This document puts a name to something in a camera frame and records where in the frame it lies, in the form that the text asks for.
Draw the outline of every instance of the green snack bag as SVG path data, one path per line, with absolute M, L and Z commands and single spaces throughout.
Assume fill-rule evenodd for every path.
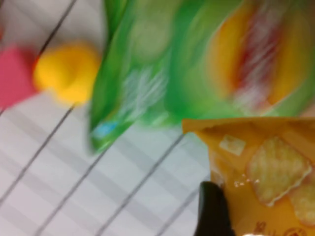
M 128 0 L 105 0 L 109 39 L 111 40 L 123 17 Z
M 135 122 L 299 114 L 315 88 L 301 2 L 125 2 L 94 86 L 94 149 Z

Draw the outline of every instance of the yellow toy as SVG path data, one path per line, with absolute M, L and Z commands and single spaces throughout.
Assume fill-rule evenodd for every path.
M 84 104 L 92 95 L 101 57 L 86 43 L 60 46 L 45 52 L 34 68 L 38 90 L 52 90 L 58 101 Z

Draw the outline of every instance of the grout line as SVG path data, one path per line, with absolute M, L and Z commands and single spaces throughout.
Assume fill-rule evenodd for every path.
M 183 139 L 185 135 L 180 135 L 175 142 L 165 151 L 162 157 L 152 166 L 147 175 L 140 181 L 140 183 L 132 190 L 132 192 L 125 198 L 123 203 L 114 212 L 114 214 L 99 228 L 95 236 L 101 236 L 104 231 L 110 226 L 111 223 L 117 218 L 117 216 L 122 212 L 122 210 L 129 204 L 134 195 L 140 190 L 140 188 L 145 184 L 145 182 L 151 177 L 155 170 L 160 166 L 160 164 L 169 156 L 176 145 Z
M 28 161 L 28 163 L 26 164 L 26 166 L 21 170 L 21 172 L 19 173 L 19 175 L 17 176 L 17 178 L 13 181 L 13 183 L 10 185 L 10 187 L 5 191 L 5 193 L 2 195 L 2 197 L 0 198 L 0 209 L 4 203 L 4 201 L 8 198 L 8 196 L 11 194 L 11 192 L 13 191 L 13 189 L 16 187 L 16 185 L 19 183 L 19 181 L 22 179 L 22 177 L 24 176 L 24 174 L 26 173 L 26 171 L 28 170 L 28 168 L 31 166 L 31 164 L 35 161 L 35 159 L 39 156 L 39 154 L 41 153 L 41 151 L 43 151 L 43 149 L 46 147 L 46 145 L 48 144 L 48 142 L 51 140 L 51 138 L 54 136 L 54 134 L 56 133 L 56 131 L 59 129 L 59 127 L 62 125 L 62 123 L 65 121 L 65 119 L 68 117 L 68 115 L 72 112 L 73 107 L 71 107 L 66 114 L 62 117 L 62 119 L 58 122 L 58 124 L 56 125 L 56 127 L 53 129 L 53 131 L 48 135 L 48 137 L 46 138 L 46 140 L 43 142 L 43 144 L 39 147 L 39 149 L 36 151 L 36 153 L 34 154 L 34 156 Z
M 41 226 L 36 230 L 34 236 L 40 236 L 43 231 L 46 229 L 46 227 L 49 225 L 49 223 L 53 220 L 53 218 L 57 215 L 57 213 L 63 208 L 63 206 L 66 204 L 66 202 L 69 200 L 69 198 L 75 193 L 75 191 L 78 189 L 78 187 L 81 185 L 81 183 L 86 179 L 86 177 L 91 173 L 91 171 L 94 169 L 94 167 L 98 164 L 98 162 L 101 160 L 101 158 L 104 156 L 104 154 L 107 152 L 107 150 L 104 150 L 97 159 L 89 166 L 89 168 L 86 170 L 84 175 L 82 175 L 79 180 L 74 184 L 74 186 L 70 189 L 70 191 L 64 196 L 64 198 L 59 202 L 58 206 L 52 211 L 52 213 L 46 218 L 44 223 L 41 224 Z
M 177 220 L 177 218 L 183 213 L 183 211 L 189 206 L 189 204 L 195 199 L 196 196 L 199 194 L 199 187 L 195 189 L 186 200 L 182 203 L 181 206 L 171 215 L 171 217 L 165 222 L 165 224 L 161 227 L 158 233 L 155 236 L 163 235 L 166 230 Z
M 72 2 L 69 4 L 68 8 L 65 10 L 64 14 L 62 15 L 62 17 L 60 18 L 60 20 L 58 21 L 56 27 L 53 29 L 53 31 L 50 33 L 50 35 L 48 36 L 46 42 L 44 43 L 44 45 L 42 46 L 42 48 L 39 51 L 39 54 L 42 54 L 47 46 L 49 45 L 50 41 L 53 39 L 53 37 L 56 35 L 57 31 L 59 30 L 59 28 L 61 27 L 61 25 L 63 24 L 65 18 L 68 16 L 68 14 L 70 13 L 70 11 L 72 10 L 73 6 L 75 5 L 75 3 L 77 2 L 77 0 L 72 0 Z

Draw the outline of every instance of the black object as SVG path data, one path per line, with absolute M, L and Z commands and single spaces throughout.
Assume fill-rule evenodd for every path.
M 224 193 L 212 182 L 200 184 L 199 216 L 194 236 L 236 236 Z

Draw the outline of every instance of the plastic bag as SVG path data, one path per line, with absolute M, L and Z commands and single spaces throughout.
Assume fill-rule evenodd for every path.
M 104 0 L 108 22 L 108 38 L 112 39 L 123 17 L 128 0 Z
M 185 120 L 209 148 L 237 236 L 315 235 L 315 119 Z
M 117 2 L 125 10 L 92 100 L 96 150 L 134 122 L 161 127 L 183 118 L 294 116 L 314 94 L 302 0 Z

